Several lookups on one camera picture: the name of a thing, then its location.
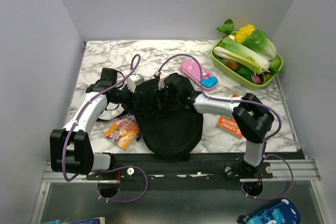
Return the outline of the black student backpack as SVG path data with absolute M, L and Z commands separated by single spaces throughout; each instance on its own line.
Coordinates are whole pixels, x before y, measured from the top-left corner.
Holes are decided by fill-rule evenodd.
M 135 116 L 150 151 L 162 159 L 185 161 L 202 138 L 203 115 L 176 106 L 159 109 L 157 88 L 156 78 L 147 80 L 135 89 L 142 92 L 141 105 L 118 104 Z

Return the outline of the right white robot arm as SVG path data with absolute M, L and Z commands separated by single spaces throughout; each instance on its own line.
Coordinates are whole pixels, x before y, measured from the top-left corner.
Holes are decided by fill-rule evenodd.
M 242 98 L 210 97 L 196 91 L 187 77 L 178 73 L 158 75 L 157 94 L 159 104 L 176 104 L 190 112 L 214 114 L 235 120 L 240 132 L 246 139 L 242 173 L 249 178 L 260 172 L 263 161 L 266 134 L 274 122 L 268 108 L 252 93 Z

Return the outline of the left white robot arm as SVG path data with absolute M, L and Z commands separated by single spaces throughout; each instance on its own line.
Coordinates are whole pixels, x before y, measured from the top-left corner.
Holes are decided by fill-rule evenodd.
M 100 79 L 87 88 L 83 104 L 73 118 L 63 128 L 54 129 L 50 134 L 51 168 L 54 172 L 63 173 L 68 182 L 78 175 L 95 171 L 104 179 L 112 179 L 116 175 L 112 155 L 95 153 L 89 135 L 109 103 L 126 102 L 127 93 L 119 89 L 123 83 L 128 92 L 144 81 L 141 75 L 133 73 L 117 81 L 118 73 L 115 69 L 103 68 Z

